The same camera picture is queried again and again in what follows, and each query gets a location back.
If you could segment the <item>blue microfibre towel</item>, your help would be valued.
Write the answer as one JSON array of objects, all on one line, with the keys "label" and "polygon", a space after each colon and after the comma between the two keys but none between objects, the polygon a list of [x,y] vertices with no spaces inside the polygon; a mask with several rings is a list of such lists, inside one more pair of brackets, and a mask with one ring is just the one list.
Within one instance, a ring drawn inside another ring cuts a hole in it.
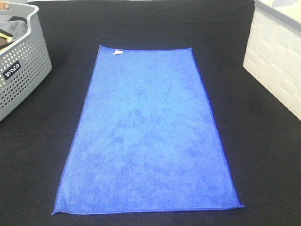
[{"label": "blue microfibre towel", "polygon": [[241,207],[192,49],[101,46],[53,213]]}]

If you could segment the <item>grey perforated plastic basket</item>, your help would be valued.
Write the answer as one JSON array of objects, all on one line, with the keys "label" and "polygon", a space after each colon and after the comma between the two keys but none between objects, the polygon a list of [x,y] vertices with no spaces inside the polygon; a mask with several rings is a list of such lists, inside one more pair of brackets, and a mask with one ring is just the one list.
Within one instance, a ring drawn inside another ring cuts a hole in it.
[{"label": "grey perforated plastic basket", "polygon": [[26,19],[27,32],[0,52],[0,118],[3,120],[52,69],[38,17],[39,7],[1,1],[0,13]]}]

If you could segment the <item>grey towel in basket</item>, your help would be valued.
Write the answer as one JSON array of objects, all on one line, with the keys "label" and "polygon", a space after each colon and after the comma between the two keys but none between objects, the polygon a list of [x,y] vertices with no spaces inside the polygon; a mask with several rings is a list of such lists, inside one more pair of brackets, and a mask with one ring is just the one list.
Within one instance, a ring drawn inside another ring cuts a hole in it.
[{"label": "grey towel in basket", "polygon": [[27,24],[22,20],[7,21],[0,23],[0,33],[12,38],[16,41],[27,33]]}]

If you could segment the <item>yellow cloth in basket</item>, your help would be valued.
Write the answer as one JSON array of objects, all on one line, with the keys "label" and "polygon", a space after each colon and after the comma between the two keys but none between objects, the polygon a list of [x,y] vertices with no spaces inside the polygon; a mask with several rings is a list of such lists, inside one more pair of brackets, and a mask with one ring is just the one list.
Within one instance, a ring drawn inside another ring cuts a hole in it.
[{"label": "yellow cloth in basket", "polygon": [[6,40],[6,42],[10,43],[12,41],[12,35],[6,33],[0,33],[0,38]]}]

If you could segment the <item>brown cloth in basket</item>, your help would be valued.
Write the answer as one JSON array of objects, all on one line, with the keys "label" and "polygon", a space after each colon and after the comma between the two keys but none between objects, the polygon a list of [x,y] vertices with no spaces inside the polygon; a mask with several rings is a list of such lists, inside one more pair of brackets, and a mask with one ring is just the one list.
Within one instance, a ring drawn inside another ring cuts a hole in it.
[{"label": "brown cloth in basket", "polygon": [[0,38],[0,50],[8,47],[10,45],[10,42],[8,42],[6,39],[4,38]]}]

